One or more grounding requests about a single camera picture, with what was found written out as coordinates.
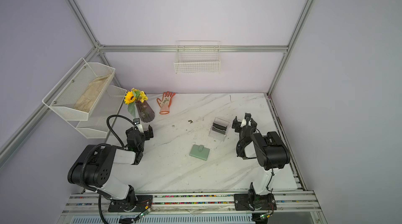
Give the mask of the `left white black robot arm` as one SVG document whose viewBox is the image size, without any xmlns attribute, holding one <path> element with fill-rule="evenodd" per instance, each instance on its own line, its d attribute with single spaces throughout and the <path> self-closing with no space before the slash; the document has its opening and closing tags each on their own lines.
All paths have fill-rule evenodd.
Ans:
<svg viewBox="0 0 402 224">
<path fill-rule="evenodd" d="M 110 124 L 112 118 L 122 118 L 132 125 L 125 131 L 127 143 L 123 143 L 113 130 Z M 68 182 L 98 193 L 110 200 L 112 207 L 119 207 L 122 211 L 134 211 L 149 205 L 150 200 L 140 202 L 132 185 L 112 175 L 112 168 L 117 164 L 138 165 L 143 157 L 145 142 L 154 137 L 153 128 L 148 126 L 143 129 L 139 118 L 130 120 L 116 114 L 107 118 L 106 126 L 120 146 L 106 143 L 88 145 L 69 170 Z"/>
</svg>

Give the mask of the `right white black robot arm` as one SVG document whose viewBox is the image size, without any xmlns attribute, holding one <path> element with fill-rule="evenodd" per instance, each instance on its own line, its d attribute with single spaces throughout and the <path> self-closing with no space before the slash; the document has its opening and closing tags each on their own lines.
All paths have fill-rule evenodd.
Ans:
<svg viewBox="0 0 402 224">
<path fill-rule="evenodd" d="M 257 122 L 250 113 L 246 113 L 242 120 L 235 118 L 232 129 L 239 134 L 236 144 L 236 155 L 243 160 L 255 159 L 262 172 L 250 183 L 247 194 L 234 196 L 236 209 L 276 210 L 273 195 L 276 179 L 281 180 L 281 172 L 291 161 L 291 155 L 275 131 L 262 134 Z"/>
</svg>

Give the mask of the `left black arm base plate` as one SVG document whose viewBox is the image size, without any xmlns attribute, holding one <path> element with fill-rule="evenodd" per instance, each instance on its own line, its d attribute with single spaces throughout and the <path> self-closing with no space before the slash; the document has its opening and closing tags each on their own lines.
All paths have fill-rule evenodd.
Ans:
<svg viewBox="0 0 402 224">
<path fill-rule="evenodd" d="M 131 200 L 111 200 L 108 212 L 143 212 L 146 208 L 151 208 L 153 202 L 152 195 L 136 195 Z"/>
</svg>

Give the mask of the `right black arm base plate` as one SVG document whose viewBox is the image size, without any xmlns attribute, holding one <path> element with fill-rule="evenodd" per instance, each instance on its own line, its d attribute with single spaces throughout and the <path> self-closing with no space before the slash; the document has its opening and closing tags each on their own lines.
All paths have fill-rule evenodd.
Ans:
<svg viewBox="0 0 402 224">
<path fill-rule="evenodd" d="M 237 211 L 277 210 L 276 200 L 271 193 L 267 195 L 235 194 L 233 197 Z"/>
</svg>

